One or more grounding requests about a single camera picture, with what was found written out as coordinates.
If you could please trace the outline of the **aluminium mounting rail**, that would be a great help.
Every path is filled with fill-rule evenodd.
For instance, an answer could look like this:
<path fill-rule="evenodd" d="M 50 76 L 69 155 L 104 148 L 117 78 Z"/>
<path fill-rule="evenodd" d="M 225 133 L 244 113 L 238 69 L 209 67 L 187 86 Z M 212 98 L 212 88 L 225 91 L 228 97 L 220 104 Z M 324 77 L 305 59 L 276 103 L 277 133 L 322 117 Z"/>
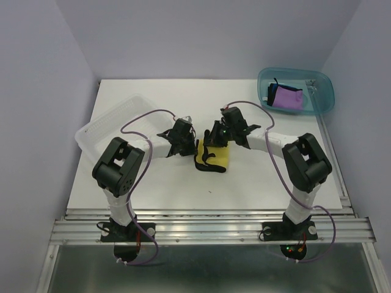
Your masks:
<path fill-rule="evenodd" d="M 282 219 L 279 210 L 142 209 L 136 214 L 140 223 L 155 223 L 155 239 L 160 245 L 258 244 L 262 225 Z M 55 221 L 49 242 L 51 245 L 100 245 L 100 230 L 96 224 L 107 220 L 108 213 L 101 209 L 69 209 L 63 219 Z M 336 211 L 332 217 L 315 211 L 312 220 L 320 244 L 332 240 L 333 227 L 337 229 L 337 243 L 376 241 L 369 219 L 358 218 L 350 208 Z"/>

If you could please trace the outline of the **yellow towel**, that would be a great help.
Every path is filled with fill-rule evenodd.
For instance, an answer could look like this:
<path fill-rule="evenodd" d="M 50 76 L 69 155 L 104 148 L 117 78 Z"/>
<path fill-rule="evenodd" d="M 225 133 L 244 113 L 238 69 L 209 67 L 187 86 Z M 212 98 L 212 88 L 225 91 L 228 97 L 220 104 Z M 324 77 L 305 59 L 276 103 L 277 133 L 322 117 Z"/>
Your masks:
<path fill-rule="evenodd" d="M 196 140 L 195 168 L 201 172 L 225 173 L 228 169 L 230 148 L 229 146 L 222 148 L 205 146 L 203 143 L 209 136 L 210 131 L 206 129 L 203 139 Z"/>

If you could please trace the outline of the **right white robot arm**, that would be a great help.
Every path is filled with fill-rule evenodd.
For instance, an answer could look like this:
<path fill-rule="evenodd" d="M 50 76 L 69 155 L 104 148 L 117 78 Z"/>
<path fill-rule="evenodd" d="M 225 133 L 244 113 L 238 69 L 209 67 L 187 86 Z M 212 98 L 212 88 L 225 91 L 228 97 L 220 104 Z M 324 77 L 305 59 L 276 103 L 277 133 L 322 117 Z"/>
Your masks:
<path fill-rule="evenodd" d="M 248 125 L 237 107 L 221 110 L 211 130 L 204 132 L 204 149 L 225 148 L 229 142 L 249 150 L 264 151 L 271 159 L 284 160 L 292 187 L 283 186 L 291 197 L 279 222 L 262 225 L 263 241 L 295 241 L 306 236 L 318 238 L 311 211 L 316 193 L 332 172 L 332 166 L 317 139 L 310 133 L 289 136 L 271 132 L 260 125 Z"/>

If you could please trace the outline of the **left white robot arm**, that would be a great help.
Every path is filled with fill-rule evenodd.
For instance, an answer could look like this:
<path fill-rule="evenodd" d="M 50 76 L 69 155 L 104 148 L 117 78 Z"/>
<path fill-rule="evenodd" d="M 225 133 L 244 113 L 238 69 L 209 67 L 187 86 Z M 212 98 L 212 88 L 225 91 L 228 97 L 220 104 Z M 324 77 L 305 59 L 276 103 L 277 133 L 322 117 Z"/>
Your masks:
<path fill-rule="evenodd" d="M 99 224 L 103 236 L 118 236 L 128 241 L 135 236 L 136 214 L 131 207 L 131 194 L 146 174 L 153 159 L 195 154 L 195 133 L 189 116 L 175 120 L 172 128 L 152 138 L 136 131 L 121 133 L 139 136 L 127 142 L 113 138 L 92 170 L 92 177 L 103 189 L 111 216 Z"/>

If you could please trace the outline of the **purple and grey towel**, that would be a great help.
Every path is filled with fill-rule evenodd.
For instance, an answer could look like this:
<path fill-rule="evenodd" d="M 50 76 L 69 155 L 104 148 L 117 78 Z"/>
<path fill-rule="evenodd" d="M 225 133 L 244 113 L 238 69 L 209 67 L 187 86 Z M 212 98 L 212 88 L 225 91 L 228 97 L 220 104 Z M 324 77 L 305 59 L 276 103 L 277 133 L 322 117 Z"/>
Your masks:
<path fill-rule="evenodd" d="M 303 90 L 280 85 L 281 104 L 277 108 L 303 110 Z"/>

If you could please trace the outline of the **blue and black towel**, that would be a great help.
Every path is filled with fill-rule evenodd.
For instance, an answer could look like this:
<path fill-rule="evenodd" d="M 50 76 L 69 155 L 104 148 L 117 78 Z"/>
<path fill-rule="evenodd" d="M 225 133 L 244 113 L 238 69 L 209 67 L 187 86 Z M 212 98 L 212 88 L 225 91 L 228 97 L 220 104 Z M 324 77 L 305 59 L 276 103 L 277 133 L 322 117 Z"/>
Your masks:
<path fill-rule="evenodd" d="M 281 93 L 278 80 L 274 78 L 274 83 L 268 85 L 267 105 L 271 107 L 279 107 L 281 104 Z"/>

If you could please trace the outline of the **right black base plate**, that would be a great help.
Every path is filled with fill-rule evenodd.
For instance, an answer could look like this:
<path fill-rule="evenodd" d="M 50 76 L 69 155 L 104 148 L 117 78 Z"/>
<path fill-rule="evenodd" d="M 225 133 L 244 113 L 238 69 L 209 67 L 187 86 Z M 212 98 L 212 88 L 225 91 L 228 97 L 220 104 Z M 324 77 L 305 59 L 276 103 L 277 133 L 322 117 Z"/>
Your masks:
<path fill-rule="evenodd" d="M 318 239 L 315 223 L 308 216 L 303 222 L 294 224 L 285 214 L 281 221 L 264 222 L 258 235 L 261 241 L 315 241 Z"/>

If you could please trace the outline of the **teal plastic tub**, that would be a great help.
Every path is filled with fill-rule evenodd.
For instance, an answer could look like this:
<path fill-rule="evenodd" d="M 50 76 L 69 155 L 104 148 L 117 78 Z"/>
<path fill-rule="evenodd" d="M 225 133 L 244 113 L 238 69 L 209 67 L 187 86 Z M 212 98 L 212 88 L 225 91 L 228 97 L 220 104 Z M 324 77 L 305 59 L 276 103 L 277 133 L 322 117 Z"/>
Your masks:
<path fill-rule="evenodd" d="M 267 105 L 268 85 L 274 83 L 303 90 L 303 110 L 281 109 Z M 257 92 L 261 105 L 267 110 L 295 115 L 321 115 L 330 112 L 335 105 L 331 80 L 318 71 L 292 68 L 265 68 L 258 74 Z"/>

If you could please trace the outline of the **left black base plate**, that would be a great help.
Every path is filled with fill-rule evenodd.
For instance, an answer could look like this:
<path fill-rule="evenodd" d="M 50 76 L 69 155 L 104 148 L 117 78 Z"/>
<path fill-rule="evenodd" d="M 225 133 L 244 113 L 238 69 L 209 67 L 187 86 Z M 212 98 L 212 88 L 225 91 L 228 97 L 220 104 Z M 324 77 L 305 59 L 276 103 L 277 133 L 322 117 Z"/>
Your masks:
<path fill-rule="evenodd" d="M 133 222 L 128 226 L 121 226 L 113 221 L 98 222 L 97 228 L 101 232 L 101 242 L 152 242 Z"/>

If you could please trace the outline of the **white plastic basket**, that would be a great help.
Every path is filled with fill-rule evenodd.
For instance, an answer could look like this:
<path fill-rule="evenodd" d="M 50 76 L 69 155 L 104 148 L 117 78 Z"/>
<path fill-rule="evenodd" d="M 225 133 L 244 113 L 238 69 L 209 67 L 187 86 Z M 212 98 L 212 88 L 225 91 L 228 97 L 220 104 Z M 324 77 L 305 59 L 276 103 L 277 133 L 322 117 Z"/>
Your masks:
<path fill-rule="evenodd" d="M 120 129 L 129 121 L 157 109 L 156 105 L 142 95 L 133 95 L 117 103 L 103 114 L 91 120 L 75 134 L 75 140 L 82 153 L 95 163 L 114 137 L 121 137 Z M 172 116 L 165 112 L 149 114 L 126 129 L 137 131 L 148 138 L 170 129 L 174 124 Z"/>

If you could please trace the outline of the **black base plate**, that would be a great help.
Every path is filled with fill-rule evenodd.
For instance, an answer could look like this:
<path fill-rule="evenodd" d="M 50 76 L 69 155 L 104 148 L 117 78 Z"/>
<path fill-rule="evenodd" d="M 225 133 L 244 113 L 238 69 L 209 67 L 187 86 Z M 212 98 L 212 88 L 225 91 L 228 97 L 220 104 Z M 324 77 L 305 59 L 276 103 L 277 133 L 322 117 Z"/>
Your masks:
<path fill-rule="evenodd" d="M 318 239 L 315 223 L 308 216 L 303 222 L 294 224 L 285 214 L 281 221 L 264 222 L 258 235 L 261 241 L 315 241 Z"/>
<path fill-rule="evenodd" d="M 121 226 L 113 221 L 98 222 L 97 228 L 101 232 L 101 242 L 152 242 L 133 222 L 128 226 Z"/>

